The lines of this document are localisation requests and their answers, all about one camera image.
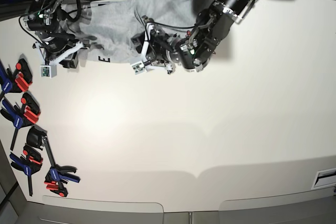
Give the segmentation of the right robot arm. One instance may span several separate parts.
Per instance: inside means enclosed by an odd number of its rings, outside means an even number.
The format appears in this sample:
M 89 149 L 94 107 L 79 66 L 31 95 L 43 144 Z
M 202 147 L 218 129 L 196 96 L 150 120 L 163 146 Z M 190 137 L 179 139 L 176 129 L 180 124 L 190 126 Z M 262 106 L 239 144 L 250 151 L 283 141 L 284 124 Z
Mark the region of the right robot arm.
M 82 7 L 80 0 L 76 0 L 77 14 L 71 17 L 61 7 L 63 1 L 33 0 L 23 20 L 27 30 L 37 36 L 33 49 L 37 50 L 46 65 L 60 64 L 64 68 L 75 69 L 78 65 L 77 53 L 85 45 L 74 34 L 67 33 L 60 22 L 77 22 Z

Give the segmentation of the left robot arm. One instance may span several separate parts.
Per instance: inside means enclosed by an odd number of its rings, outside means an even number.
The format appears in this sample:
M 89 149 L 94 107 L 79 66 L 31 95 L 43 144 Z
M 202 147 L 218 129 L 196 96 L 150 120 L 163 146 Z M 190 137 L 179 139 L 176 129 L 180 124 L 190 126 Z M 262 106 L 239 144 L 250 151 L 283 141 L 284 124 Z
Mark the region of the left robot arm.
M 240 23 L 258 0 L 213 0 L 199 12 L 195 24 L 183 27 L 184 37 L 168 34 L 165 28 L 178 30 L 142 16 L 144 32 L 132 37 L 140 56 L 131 62 L 135 74 L 161 69 L 168 74 L 180 65 L 188 72 L 200 72 L 227 37 L 233 23 Z

